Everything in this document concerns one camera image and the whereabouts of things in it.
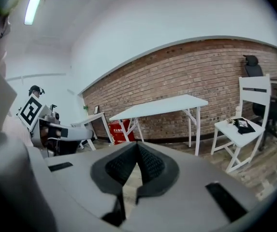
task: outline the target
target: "white wall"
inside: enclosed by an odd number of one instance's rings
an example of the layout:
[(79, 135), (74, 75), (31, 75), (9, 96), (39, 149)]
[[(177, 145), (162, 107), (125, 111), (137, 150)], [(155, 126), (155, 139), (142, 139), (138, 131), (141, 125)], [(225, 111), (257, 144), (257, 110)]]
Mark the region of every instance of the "white wall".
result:
[[(19, 49), (21, 46), (9, 44), (8, 48)], [(6, 57), (6, 80), (17, 92), (10, 112), (14, 116), (18, 109), (28, 99), (32, 85), (38, 85), (45, 90), (40, 101), (48, 107), (57, 106), (54, 111), (60, 115), (63, 125), (77, 122), (77, 96), (69, 92), (72, 83), (70, 75), (70, 55), (63, 50), (48, 46), (32, 45), (26, 53), (11, 52)]]
[(77, 93), (140, 56), (169, 45), (237, 38), (277, 47), (276, 17), (263, 0), (119, 0), (72, 48)]

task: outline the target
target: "small white table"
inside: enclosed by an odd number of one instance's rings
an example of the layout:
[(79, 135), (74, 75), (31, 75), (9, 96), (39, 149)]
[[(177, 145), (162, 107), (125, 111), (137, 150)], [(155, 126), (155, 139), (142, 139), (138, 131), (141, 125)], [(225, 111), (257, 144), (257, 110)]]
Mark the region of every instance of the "small white table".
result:
[[(93, 132), (94, 132), (94, 129), (92, 127), (92, 124), (91, 122), (93, 120), (96, 120), (98, 118), (102, 118), (102, 121), (103, 121), (103, 125), (105, 127), (105, 130), (107, 132), (107, 135), (109, 137), (109, 140), (110, 142), (113, 142), (113, 138), (111, 137), (110, 135), (110, 132), (109, 132), (109, 128), (108, 128), (108, 125), (107, 125), (107, 122), (106, 122), (106, 119), (105, 119), (105, 116), (104, 116), (104, 113), (98, 113), (98, 114), (91, 114), (91, 115), (88, 115), (87, 118), (83, 121), (80, 121), (78, 123), (72, 123), (71, 126), (72, 127), (85, 127), (85, 124), (89, 123), (90, 124), (90, 127), (92, 128)], [(89, 143), (90, 147), (92, 150), (96, 150), (96, 148), (94, 147), (94, 144), (93, 142), (91, 141), (91, 139), (87, 139), (87, 142)]]
[[(137, 126), (140, 137), (144, 142), (143, 134), (140, 129), (140, 125), (138, 122), (139, 117), (151, 116), (157, 114), (165, 114), (175, 111), (183, 111), (188, 116), (189, 120), (189, 147), (191, 147), (191, 120), (196, 125), (196, 147), (195, 147), (195, 155), (198, 155), (199, 146), (200, 146), (200, 136), (201, 136), (201, 106), (208, 105), (208, 101), (202, 100), (200, 98), (196, 98), (191, 95), (180, 95), (171, 98), (166, 98), (157, 101), (151, 101), (139, 105), (135, 105), (122, 113), (119, 113), (109, 120), (118, 120), (119, 124), (122, 128), (122, 132), (127, 142), (129, 142), (128, 135), (134, 128)], [(191, 115), (190, 109), (196, 108), (196, 119)], [(122, 119), (130, 118), (130, 124), (128, 127), (128, 131), (125, 131), (124, 125), (122, 123)]]

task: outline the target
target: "black slot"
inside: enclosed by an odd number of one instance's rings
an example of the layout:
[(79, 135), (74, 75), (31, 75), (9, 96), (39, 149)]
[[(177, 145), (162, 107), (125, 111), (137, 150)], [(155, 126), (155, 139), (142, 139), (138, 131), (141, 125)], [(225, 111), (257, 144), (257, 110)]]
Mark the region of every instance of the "black slot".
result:
[(210, 183), (205, 187), (230, 222), (234, 222), (247, 213), (240, 203), (220, 183)]
[(60, 170), (60, 169), (63, 169), (63, 168), (68, 168), (68, 167), (71, 167), (72, 164), (70, 162), (64, 162), (64, 163), (60, 163), (60, 164), (57, 164), (57, 165), (52, 165), (52, 166), (49, 166), (49, 170), (51, 172), (53, 171), (57, 171), (57, 170)]

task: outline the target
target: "chair backrest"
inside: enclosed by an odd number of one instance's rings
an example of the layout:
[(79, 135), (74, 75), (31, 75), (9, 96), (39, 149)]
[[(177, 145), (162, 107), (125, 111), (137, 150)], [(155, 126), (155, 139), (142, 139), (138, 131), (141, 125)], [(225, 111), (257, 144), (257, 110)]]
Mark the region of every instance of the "chair backrest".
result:
[(246, 57), (245, 69), (249, 77), (263, 76), (263, 71), (259, 65), (259, 60), (254, 55), (244, 55)]
[(240, 77), (239, 78), (239, 92), (240, 101), (239, 104), (242, 108), (243, 101), (249, 101), (265, 106), (265, 113), (263, 117), (262, 127), (265, 128), (269, 113), (270, 95), (271, 95), (271, 84), (269, 74), (266, 76), (257, 77)]

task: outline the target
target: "red box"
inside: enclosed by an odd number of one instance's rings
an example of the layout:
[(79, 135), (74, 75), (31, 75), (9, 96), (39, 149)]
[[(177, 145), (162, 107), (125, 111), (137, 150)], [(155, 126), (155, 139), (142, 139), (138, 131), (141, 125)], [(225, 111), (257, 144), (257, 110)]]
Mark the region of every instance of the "red box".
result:
[[(125, 131), (128, 131), (129, 123), (130, 123), (129, 119), (123, 120)], [(115, 145), (126, 142), (126, 139), (124, 137), (121, 126), (118, 121), (109, 123), (108, 127), (109, 127), (110, 134), (113, 136)], [(130, 132), (130, 134), (128, 135), (128, 138), (131, 142), (135, 142), (133, 131)]]

